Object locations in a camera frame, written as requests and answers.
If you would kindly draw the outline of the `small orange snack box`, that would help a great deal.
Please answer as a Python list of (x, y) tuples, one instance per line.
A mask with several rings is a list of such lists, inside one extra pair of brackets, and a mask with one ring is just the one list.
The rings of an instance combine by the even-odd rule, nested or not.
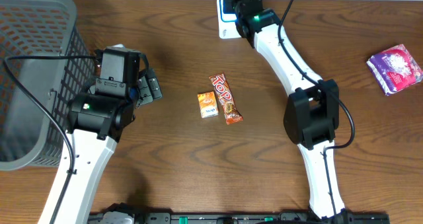
[(198, 94), (198, 102), (202, 118), (217, 116), (219, 114), (215, 93), (213, 91)]

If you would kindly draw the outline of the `pink purple pad package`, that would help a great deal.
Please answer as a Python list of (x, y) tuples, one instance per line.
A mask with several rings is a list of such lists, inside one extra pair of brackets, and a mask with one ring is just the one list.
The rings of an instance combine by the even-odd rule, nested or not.
[(422, 81), (422, 69), (403, 44), (371, 56), (366, 64), (386, 96)]

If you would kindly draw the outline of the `orange chocolate bar wrapper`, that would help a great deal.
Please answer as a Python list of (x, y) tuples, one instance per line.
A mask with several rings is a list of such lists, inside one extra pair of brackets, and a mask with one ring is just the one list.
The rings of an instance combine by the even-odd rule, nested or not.
[(243, 117), (235, 106), (233, 94), (224, 73), (209, 76), (209, 79), (222, 106), (227, 125), (243, 121)]

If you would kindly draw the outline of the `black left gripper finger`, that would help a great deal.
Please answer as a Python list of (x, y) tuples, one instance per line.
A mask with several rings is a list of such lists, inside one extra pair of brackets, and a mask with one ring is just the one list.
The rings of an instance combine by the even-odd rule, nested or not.
[(136, 108), (139, 108), (140, 106), (153, 102), (153, 96), (151, 94), (149, 84), (145, 77), (142, 77), (138, 80), (137, 89), (138, 89), (139, 98), (135, 106)]
[(153, 100), (162, 98), (163, 94), (162, 94), (157, 76), (155, 74), (155, 71), (152, 68), (148, 69), (148, 71), (145, 75), (145, 78), (146, 78), (146, 82), (148, 84), (148, 87), (151, 91), (151, 96), (152, 96)]

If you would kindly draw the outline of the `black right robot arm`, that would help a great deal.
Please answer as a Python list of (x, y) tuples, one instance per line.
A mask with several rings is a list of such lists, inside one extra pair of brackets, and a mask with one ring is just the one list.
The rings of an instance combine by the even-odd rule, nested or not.
[(221, 0), (219, 12), (233, 15), (233, 26), (271, 66), (288, 96), (284, 128), (298, 146), (310, 188), (309, 207), (319, 221), (340, 223), (345, 205), (334, 167), (339, 125), (338, 85), (323, 80), (298, 54), (283, 26), (285, 16), (263, 0)]

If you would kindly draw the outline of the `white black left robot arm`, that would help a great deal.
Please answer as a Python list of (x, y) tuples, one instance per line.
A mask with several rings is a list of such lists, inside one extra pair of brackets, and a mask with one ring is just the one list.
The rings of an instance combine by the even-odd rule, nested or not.
[(39, 223), (86, 223), (104, 169), (135, 110), (162, 98), (147, 56), (123, 46), (96, 51), (100, 75), (67, 107), (60, 164)]

